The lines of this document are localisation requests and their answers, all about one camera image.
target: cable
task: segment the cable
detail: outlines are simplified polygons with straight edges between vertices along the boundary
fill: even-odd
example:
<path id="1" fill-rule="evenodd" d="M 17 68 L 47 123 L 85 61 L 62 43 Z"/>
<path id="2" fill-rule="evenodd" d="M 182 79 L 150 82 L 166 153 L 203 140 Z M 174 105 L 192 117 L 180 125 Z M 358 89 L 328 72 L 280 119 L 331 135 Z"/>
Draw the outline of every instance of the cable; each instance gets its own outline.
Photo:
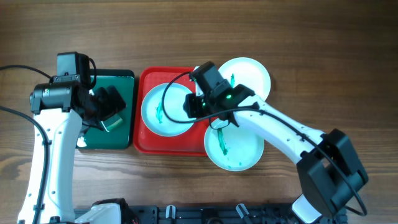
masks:
<path id="1" fill-rule="evenodd" d="M 94 88 L 95 84 L 97 83 L 97 68 L 95 67 L 95 63 L 92 58 L 89 58 L 88 60 L 91 62 L 91 64 L 93 64 L 93 68 L 94 68 L 94 80 L 90 85 L 90 89 L 92 89 L 92 88 Z"/>
<path id="2" fill-rule="evenodd" d="M 0 67 L 0 70 L 4 70 L 4 69 L 7 69 L 7 68 L 24 68 L 24 69 L 29 69 L 29 70 L 38 72 L 38 73 L 42 74 L 43 76 L 45 76 L 45 77 L 47 77 L 47 78 L 51 78 L 50 75 L 47 75 L 46 73 L 40 71 L 39 69 L 37 69 L 37 68 L 32 68 L 32 67 L 26 66 L 26 65 L 6 65 L 6 66 Z"/>
<path id="3" fill-rule="evenodd" d="M 37 203 L 36 203 L 36 208 L 35 208 L 35 215 L 33 217 L 33 224 L 36 224 L 39 220 L 40 217 L 40 212 L 42 210 L 42 204 L 43 204 L 43 198 L 44 198 L 44 188 L 45 188 L 45 181 L 47 180 L 47 173 L 48 173 L 48 167 L 49 167 L 49 154 L 50 154 L 50 149 L 49 149 L 49 137 L 47 136 L 47 133 L 44 131 L 44 128 L 34 119 L 32 119 L 30 116 L 27 116 L 24 113 L 0 106 L 0 110 L 7 111 L 9 113 L 18 115 L 22 118 L 25 118 L 29 122 L 31 122 L 40 132 L 43 138 L 43 145 L 44 145 L 44 163 L 43 163 L 43 172 L 42 172 L 42 179 L 40 180 L 40 187 L 39 187 L 39 194 L 37 196 Z"/>
<path id="4" fill-rule="evenodd" d="M 319 148 L 318 144 L 316 144 L 315 142 L 313 142 L 313 141 L 312 141 L 310 138 L 308 138 L 304 133 L 301 133 L 298 129 L 296 129 L 295 127 L 293 127 L 291 124 L 289 124 L 288 122 L 284 121 L 283 119 L 279 118 L 278 116 L 276 116 L 276 115 L 274 115 L 274 114 L 272 114 L 272 113 L 269 113 L 269 112 L 266 112 L 266 111 L 260 110 L 260 109 L 254 109 L 254 108 L 234 108 L 234 109 L 219 111 L 219 112 L 213 113 L 213 114 L 211 114 L 211 115 L 204 116 L 204 117 L 202 117 L 202 118 L 197 118 L 197 119 L 191 120 L 191 121 L 177 121 L 177 120 L 172 119 L 172 118 L 167 114 L 166 109 L 165 109 L 165 105 L 164 105 L 164 99 L 165 99 L 165 96 L 166 96 L 166 91 L 169 89 L 169 87 L 170 87 L 176 80 L 178 80 L 178 79 L 181 78 L 182 76 L 184 76 L 184 75 L 186 75 L 186 74 L 189 74 L 189 73 L 190 73 L 190 72 L 184 72 L 184 73 L 181 73 L 181 74 L 177 75 L 177 76 L 166 86 L 166 88 L 165 88 L 165 90 L 164 90 L 164 92 L 163 92 L 163 96 L 162 96 L 163 112 L 164 112 L 164 115 L 166 115 L 166 117 L 167 117 L 169 120 L 171 120 L 171 121 L 173 121 L 173 122 L 175 122 L 175 123 L 180 123 L 180 124 L 196 123 L 196 122 L 199 122 L 199 121 L 203 121 L 203 120 L 205 120 L 205 119 L 211 119 L 212 117 L 219 116 L 219 115 L 221 115 L 221 114 L 231 113 L 231 112 L 237 112 L 237 111 L 255 111 L 255 112 L 258 112 L 258 113 L 260 113 L 260 114 L 265 114 L 265 115 L 267 115 L 267 116 L 270 116 L 270 117 L 276 119 L 277 121 L 281 122 L 282 124 L 284 124 L 284 125 L 287 126 L 288 128 L 290 128 L 293 132 L 295 132 L 297 135 L 299 135 L 302 139 L 308 141 L 308 142 L 309 142 L 318 152 L 320 152 L 320 153 L 322 154 L 322 156 L 325 157 L 325 158 L 329 161 L 329 163 L 337 170 L 337 173 L 339 173 L 339 175 L 341 176 L 341 178 L 343 178 L 344 182 L 345 182 L 346 185 L 348 186 L 348 188 L 349 188 L 349 190 L 351 191 L 351 193 L 354 195 L 356 201 L 358 202 L 358 204 L 359 204 L 359 206 L 361 207 L 361 209 L 362 209 L 363 212 L 359 212 L 359 211 L 357 211 L 357 210 L 355 210 L 355 209 L 353 209 L 353 208 L 351 208 L 351 207 L 349 207 L 349 206 L 345 206 L 345 209 L 347 209 L 347 210 L 349 210 L 349 211 L 351 211 L 351 212 L 353 212 L 353 213 L 355 213 L 355 214 L 357 214 L 357 215 L 360 215 L 360 216 L 366 216 L 366 215 L 368 214 L 368 211 L 366 210 L 365 204 L 363 203 L 361 197 L 358 195 L 357 191 L 355 191 L 354 187 L 350 184 L 350 182 L 349 182 L 347 176 L 346 176 L 346 175 L 343 173 L 343 171 L 335 164 L 335 162 L 333 162 L 333 160 L 332 160 L 321 148 Z"/>

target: green tray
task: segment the green tray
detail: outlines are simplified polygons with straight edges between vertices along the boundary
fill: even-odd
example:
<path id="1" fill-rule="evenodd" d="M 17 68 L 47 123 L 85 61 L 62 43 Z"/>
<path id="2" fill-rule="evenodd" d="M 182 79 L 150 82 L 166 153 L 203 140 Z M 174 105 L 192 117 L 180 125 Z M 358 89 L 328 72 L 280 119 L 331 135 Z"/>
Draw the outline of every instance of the green tray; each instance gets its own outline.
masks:
<path id="1" fill-rule="evenodd" d="M 78 140 L 79 149 L 125 149 L 131 143 L 132 119 L 135 105 L 134 99 L 134 73 L 130 70 L 97 69 L 97 82 L 93 89 L 106 88 L 114 85 L 124 102 L 126 108 L 118 113 L 123 123 L 110 132 L 90 128 L 87 133 Z"/>

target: red tray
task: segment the red tray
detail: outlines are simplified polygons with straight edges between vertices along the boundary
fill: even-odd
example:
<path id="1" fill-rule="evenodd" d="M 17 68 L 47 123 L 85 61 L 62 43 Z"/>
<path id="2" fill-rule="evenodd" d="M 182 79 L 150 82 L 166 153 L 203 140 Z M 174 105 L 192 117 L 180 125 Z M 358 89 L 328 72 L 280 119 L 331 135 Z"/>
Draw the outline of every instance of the red tray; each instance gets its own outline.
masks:
<path id="1" fill-rule="evenodd" d="M 153 87 L 168 83 L 177 75 L 193 71 L 188 67 L 149 67 L 143 71 L 139 78 L 139 89 L 136 106 L 136 119 L 134 125 L 134 147 L 146 154 L 165 154 L 176 156 L 207 156 L 203 139 L 207 130 L 208 121 L 200 121 L 178 136 L 163 137 L 153 133 L 144 124 L 141 117 L 141 104 L 148 92 Z M 195 92 L 195 83 L 189 81 L 188 75 L 176 81 Z"/>

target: brown wooden surface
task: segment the brown wooden surface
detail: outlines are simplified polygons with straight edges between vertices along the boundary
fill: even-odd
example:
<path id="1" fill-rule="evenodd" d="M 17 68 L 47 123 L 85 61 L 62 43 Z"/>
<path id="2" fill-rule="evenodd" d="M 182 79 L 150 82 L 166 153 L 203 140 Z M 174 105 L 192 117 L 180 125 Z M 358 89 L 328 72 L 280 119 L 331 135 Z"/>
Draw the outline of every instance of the brown wooden surface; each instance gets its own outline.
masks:
<path id="1" fill-rule="evenodd" d="M 398 5 L 389 1 L 134 1 L 0 4 L 0 66 L 51 75 L 56 54 L 79 51 L 98 68 L 194 66 L 252 57 L 272 76 L 267 99 L 294 119 L 348 134 L 369 174 L 365 218 L 398 222 Z M 0 105 L 31 114 L 29 94 L 47 80 L 0 72 Z M 15 223 L 30 174 L 33 127 L 0 112 L 0 223 Z M 76 151 L 73 203 L 124 197 L 131 205 L 291 202 L 295 166 L 266 144 L 252 169 L 228 172 L 205 157 Z"/>

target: plate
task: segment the plate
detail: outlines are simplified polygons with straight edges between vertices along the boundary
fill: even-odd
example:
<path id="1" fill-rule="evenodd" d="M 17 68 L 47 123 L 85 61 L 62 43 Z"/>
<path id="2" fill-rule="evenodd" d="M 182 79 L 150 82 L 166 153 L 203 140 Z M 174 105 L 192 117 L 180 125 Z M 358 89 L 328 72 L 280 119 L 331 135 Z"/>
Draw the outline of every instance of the plate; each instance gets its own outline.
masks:
<path id="1" fill-rule="evenodd" d="M 167 85 L 168 83 L 163 83 L 155 86 L 148 92 L 148 94 L 146 94 L 141 106 L 141 116 L 144 124 L 153 133 L 160 136 L 173 137 L 188 131 L 188 129 L 192 127 L 193 123 L 174 123 L 164 115 L 161 107 L 161 99 Z M 194 119 L 188 118 L 188 115 L 183 110 L 185 95 L 190 93 L 192 92 L 187 87 L 178 83 L 173 83 L 170 86 L 167 90 L 164 103 L 167 114 L 171 118 L 179 121 Z"/>
<path id="2" fill-rule="evenodd" d="M 208 157 L 220 168 L 242 171 L 254 166 L 264 151 L 264 140 L 252 131 L 216 119 L 205 133 Z"/>
<path id="3" fill-rule="evenodd" d="M 271 78 L 260 62 L 247 57 L 234 58 L 225 62 L 218 71 L 233 87 L 245 85 L 264 101 L 267 99 L 271 90 Z"/>

